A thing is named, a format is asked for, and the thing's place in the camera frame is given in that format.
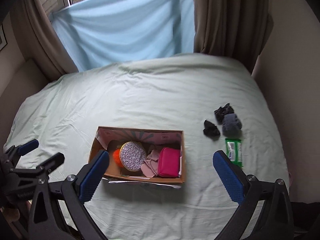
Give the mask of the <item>left hand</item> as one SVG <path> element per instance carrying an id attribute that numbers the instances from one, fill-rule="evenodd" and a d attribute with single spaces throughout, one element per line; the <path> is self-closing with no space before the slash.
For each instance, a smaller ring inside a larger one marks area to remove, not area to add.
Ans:
<path id="1" fill-rule="evenodd" d="M 9 225 L 17 222 L 19 219 L 29 220 L 29 213 L 31 209 L 31 202 L 26 201 L 18 203 L 17 208 L 1 207 L 1 212 Z"/>

